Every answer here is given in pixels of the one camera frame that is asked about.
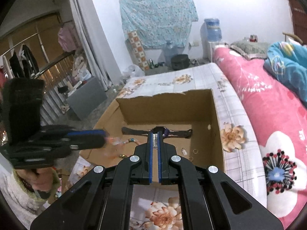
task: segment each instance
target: white plastic bag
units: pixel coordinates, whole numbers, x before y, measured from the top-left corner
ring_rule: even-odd
[[[123,72],[122,76],[124,80],[128,80],[133,77],[144,77],[144,71],[137,65],[130,65]]]

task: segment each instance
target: blue blanket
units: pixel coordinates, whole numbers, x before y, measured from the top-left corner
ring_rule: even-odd
[[[122,29],[137,30],[144,48],[161,48],[167,40],[184,47],[192,21],[198,21],[193,0],[120,0]]]
[[[272,44],[264,68],[294,91],[307,108],[307,48],[287,42]]]

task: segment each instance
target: hand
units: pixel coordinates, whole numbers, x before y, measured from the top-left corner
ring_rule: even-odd
[[[48,192],[53,184],[52,168],[37,169],[35,174],[32,170],[16,170],[17,174],[27,183],[29,183],[34,190]]]

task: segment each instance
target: pink blanket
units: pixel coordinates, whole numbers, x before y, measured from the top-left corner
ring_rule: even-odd
[[[227,48],[216,49],[214,55],[256,134],[266,174],[267,209],[286,229],[307,201],[307,110],[263,69],[263,60],[247,61]]]

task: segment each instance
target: black container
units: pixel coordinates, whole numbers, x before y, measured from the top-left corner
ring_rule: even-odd
[[[182,70],[188,68],[190,65],[190,60],[187,54],[177,54],[171,58],[172,69]]]

